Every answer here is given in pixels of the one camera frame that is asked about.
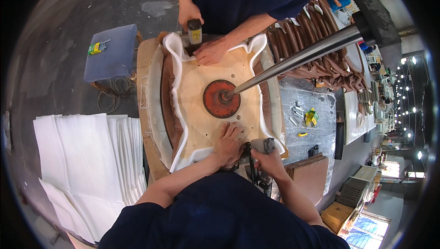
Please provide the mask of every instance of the stack of white foam sheets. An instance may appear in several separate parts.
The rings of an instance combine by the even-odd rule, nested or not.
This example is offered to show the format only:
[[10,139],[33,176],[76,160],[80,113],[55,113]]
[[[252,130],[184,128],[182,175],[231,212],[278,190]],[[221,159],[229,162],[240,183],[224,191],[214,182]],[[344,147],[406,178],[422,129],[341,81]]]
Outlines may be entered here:
[[41,185],[61,225],[94,243],[146,190],[139,118],[49,115],[33,121]]

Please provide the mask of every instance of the metal pole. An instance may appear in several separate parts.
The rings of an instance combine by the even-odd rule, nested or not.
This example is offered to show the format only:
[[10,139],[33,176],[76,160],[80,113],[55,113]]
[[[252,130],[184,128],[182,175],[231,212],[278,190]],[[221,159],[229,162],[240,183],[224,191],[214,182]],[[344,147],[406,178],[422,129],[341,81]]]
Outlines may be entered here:
[[322,40],[312,44],[311,46],[300,50],[299,52],[289,56],[288,58],[276,63],[267,70],[245,81],[244,83],[236,87],[233,91],[228,92],[226,94],[226,97],[230,99],[235,94],[239,94],[253,86],[261,84],[269,78],[295,69],[300,65],[307,64],[314,59],[335,52],[352,43],[357,43],[360,40],[362,40],[362,36],[360,35],[359,29],[356,27],[355,24],[349,25],[333,33],[332,35],[327,36]]

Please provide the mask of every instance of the white foam padding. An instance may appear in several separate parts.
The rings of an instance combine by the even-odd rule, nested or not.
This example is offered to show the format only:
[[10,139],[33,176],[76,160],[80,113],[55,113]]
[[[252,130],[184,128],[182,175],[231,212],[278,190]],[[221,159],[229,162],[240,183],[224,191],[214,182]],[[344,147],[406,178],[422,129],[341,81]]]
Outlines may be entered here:
[[[185,122],[185,120],[182,116],[182,112],[180,110],[180,106],[179,106],[179,102],[178,102],[178,98],[177,98],[177,90],[179,88],[180,80],[182,78],[183,62],[195,60],[196,58],[195,58],[195,56],[190,57],[188,54],[186,54],[186,52],[184,51],[184,47],[182,45],[182,39],[176,33],[168,34],[163,39],[162,43],[165,46],[165,48],[173,56],[173,73],[174,73],[174,77],[175,77],[174,82],[172,84],[172,89],[171,89],[171,93],[173,94],[173,107],[174,107],[175,115],[179,118],[180,123],[182,125],[182,128],[184,130],[182,136],[180,137],[179,146],[178,146],[179,148],[178,148],[176,156],[173,160],[173,164],[171,165],[171,168],[169,170],[172,173],[172,172],[175,172],[175,171],[182,169],[186,166],[189,166],[196,161],[200,161],[200,160],[206,158],[208,155],[210,155],[213,152],[214,147],[195,149],[195,151],[188,158],[181,158],[180,157],[182,150],[183,150],[183,148],[187,142],[187,139],[188,139],[188,126],[186,125],[186,122]],[[254,66],[255,59],[258,57],[258,55],[261,53],[261,51],[266,47],[266,44],[267,44],[266,35],[259,34],[259,35],[255,36],[250,41],[249,44],[242,42],[239,45],[229,49],[228,51],[236,49],[236,48],[240,48],[240,47],[243,47],[247,54],[250,54],[253,51],[254,56],[250,59],[249,67],[250,67],[252,74],[255,76],[255,73],[253,72],[253,66]],[[270,132],[266,126],[266,122],[265,122],[264,116],[263,116],[263,94],[261,93],[260,86],[257,86],[257,87],[258,87],[258,92],[260,94],[260,105],[259,105],[260,129],[266,137],[273,137],[270,134]],[[277,147],[280,154],[283,154],[285,152],[283,145],[278,140],[278,138],[276,138],[276,137],[273,137],[273,138],[275,138],[275,147]]]
[[139,118],[48,115],[33,121],[41,185],[61,225],[94,243],[146,190]]

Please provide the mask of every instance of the concrete floor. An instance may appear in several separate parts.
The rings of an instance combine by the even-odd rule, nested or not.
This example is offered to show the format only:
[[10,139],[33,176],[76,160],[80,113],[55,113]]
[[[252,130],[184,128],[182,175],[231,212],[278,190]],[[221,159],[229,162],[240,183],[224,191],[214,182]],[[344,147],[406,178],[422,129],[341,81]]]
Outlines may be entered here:
[[[157,8],[155,2],[170,4]],[[95,114],[99,92],[83,80],[87,49],[93,34],[137,24],[144,39],[176,31],[177,0],[41,0],[16,45],[8,72],[7,103],[11,110],[13,150],[8,157],[19,194],[32,210],[61,233],[52,204],[38,182],[41,177],[32,120],[50,114]],[[123,100],[116,114],[138,117],[136,92]],[[334,193],[369,156],[371,143],[360,138],[336,160],[330,191]]]
[[363,136],[356,139],[351,144],[344,146],[342,159],[335,160],[333,174],[330,182],[329,192],[321,199],[316,206],[318,211],[327,208],[336,197],[336,192],[342,188],[342,185],[353,175],[361,165],[365,165],[370,158],[371,148],[378,147],[382,142],[382,136],[376,136],[369,143],[363,141]]

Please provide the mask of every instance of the hand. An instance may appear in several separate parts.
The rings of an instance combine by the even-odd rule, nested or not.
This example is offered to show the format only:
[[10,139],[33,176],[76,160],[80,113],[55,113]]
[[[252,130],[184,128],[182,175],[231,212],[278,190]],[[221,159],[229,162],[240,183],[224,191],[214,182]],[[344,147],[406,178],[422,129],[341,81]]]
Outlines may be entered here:
[[213,65],[222,61],[224,55],[229,50],[225,37],[202,44],[193,52],[200,64]]
[[189,20],[199,19],[201,24],[205,23],[205,21],[201,17],[201,13],[197,5],[192,2],[186,4],[180,3],[179,5],[179,24],[182,25],[185,32],[188,32],[187,23]]
[[286,170],[284,169],[278,149],[275,149],[269,155],[259,153],[256,149],[252,149],[250,153],[253,158],[258,160],[254,164],[254,167],[259,171],[265,170],[267,174],[275,180],[281,179],[286,176],[289,177]]
[[244,150],[244,141],[239,136],[243,130],[239,122],[223,122],[214,152],[209,156],[218,162],[220,168],[233,164],[240,158]]

